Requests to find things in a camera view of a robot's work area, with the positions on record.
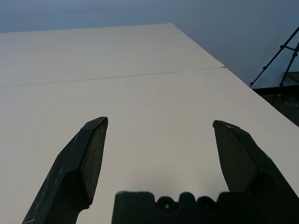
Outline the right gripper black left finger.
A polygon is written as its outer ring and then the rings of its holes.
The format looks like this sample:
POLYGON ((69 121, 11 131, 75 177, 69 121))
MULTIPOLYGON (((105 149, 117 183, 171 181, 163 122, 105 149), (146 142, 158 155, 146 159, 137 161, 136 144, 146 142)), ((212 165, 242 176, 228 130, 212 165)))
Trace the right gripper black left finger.
POLYGON ((108 118, 87 122, 56 157, 24 224, 74 224, 93 203, 108 118))

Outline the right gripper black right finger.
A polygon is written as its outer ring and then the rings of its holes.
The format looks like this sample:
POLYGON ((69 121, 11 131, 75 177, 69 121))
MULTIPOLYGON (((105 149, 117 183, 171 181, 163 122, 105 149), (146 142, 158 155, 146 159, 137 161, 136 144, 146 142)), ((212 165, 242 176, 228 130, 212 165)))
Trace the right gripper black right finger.
POLYGON ((297 224, 299 198, 272 159, 240 127, 213 122, 221 170, 230 191, 251 194, 268 224, 297 224))

